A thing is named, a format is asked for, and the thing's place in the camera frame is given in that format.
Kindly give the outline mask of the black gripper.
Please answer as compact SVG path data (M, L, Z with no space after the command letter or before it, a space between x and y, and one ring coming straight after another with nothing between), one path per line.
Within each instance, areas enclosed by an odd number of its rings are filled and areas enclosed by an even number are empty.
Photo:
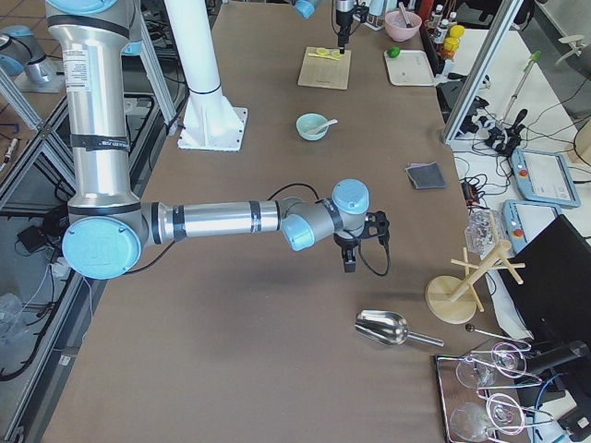
M341 248L344 272L354 273L356 271L355 249L361 243L360 238L348 231L343 231L335 233L333 240Z
M338 36L338 49L339 54L344 55L346 40L350 36L351 26L353 24L353 15L354 12L352 10L349 11L335 11L335 22L338 27L337 36Z

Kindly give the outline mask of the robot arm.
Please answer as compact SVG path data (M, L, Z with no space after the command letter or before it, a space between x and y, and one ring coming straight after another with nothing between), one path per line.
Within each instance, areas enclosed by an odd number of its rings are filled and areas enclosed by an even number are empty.
M288 4L303 19L311 18L319 10L326 12L336 38L336 49L339 54L345 53L353 32L354 15L357 14L356 1L291 0Z
M62 251L79 274L109 280L130 271L144 247L190 237L280 231L299 251L332 237L344 259L373 221L367 187L339 182L328 198L178 205L144 203L132 191L122 56L140 48L136 1L50 1L49 31L66 71L76 192Z

